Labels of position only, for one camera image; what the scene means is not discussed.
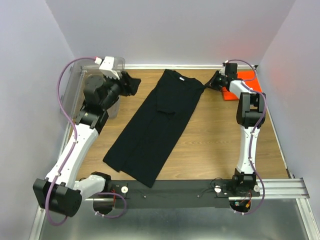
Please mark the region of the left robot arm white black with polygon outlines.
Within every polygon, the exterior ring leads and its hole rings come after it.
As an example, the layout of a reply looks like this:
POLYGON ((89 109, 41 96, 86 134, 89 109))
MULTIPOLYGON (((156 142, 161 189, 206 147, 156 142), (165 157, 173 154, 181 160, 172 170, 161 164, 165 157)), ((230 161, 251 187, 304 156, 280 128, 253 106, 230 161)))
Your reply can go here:
POLYGON ((107 197, 111 191, 111 177, 93 172, 76 182, 76 176, 90 147, 105 126, 110 109, 121 96, 134 96, 141 79, 126 71, 119 78, 106 74, 90 75, 84 81, 84 100, 78 112, 71 137, 56 164, 44 179, 36 179, 32 188, 39 206, 66 217, 73 217, 81 203, 93 195, 107 197))

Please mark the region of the black t-shirt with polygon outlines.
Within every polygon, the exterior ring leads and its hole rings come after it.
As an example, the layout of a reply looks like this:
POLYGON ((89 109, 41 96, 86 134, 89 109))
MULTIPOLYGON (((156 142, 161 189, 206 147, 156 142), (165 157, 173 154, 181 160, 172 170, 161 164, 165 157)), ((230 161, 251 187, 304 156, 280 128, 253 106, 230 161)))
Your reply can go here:
POLYGON ((166 69, 103 162, 151 188, 184 132, 205 86, 166 69))

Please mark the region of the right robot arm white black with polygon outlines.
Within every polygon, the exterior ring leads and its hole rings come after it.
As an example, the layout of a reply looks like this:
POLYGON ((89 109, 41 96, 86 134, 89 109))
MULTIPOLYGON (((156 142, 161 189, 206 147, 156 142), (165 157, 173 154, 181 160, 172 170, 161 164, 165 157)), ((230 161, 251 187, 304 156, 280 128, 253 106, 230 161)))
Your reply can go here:
POLYGON ((266 95, 247 85, 247 80, 238 77, 236 60, 223 62, 221 70, 217 70, 205 84, 209 89, 228 92, 238 98, 236 122, 240 126, 240 152, 232 179, 226 180, 227 191, 236 196, 254 190, 259 177, 256 169, 257 141, 260 129, 266 118, 266 95))

